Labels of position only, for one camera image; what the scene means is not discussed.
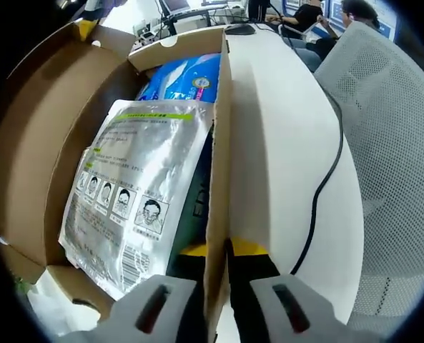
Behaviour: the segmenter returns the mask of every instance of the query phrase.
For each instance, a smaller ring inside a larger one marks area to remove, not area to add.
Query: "computer monitor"
[[[162,0],[170,15],[191,9],[187,0]]]

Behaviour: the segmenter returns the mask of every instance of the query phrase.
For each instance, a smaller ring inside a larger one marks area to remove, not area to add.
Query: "office desk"
[[[234,82],[231,232],[267,247],[287,274],[306,242],[312,198],[335,159],[339,126],[294,51],[278,35],[255,29],[254,35],[227,37]],[[363,244],[360,187],[344,139],[296,275],[329,299],[344,323],[358,292]]]

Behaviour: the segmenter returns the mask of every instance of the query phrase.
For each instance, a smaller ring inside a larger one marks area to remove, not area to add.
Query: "barcode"
[[[135,268],[135,255],[137,250],[126,245],[123,250],[122,258],[122,284],[124,290],[128,290],[134,286],[140,278],[140,272]]]

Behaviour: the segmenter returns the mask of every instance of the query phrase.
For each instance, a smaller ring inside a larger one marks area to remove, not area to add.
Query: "face mask package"
[[[59,243],[115,300],[205,230],[212,120],[203,101],[119,100],[84,154]]]
[[[153,75],[138,100],[195,99],[215,102],[220,73],[220,54],[205,54],[171,61]]]

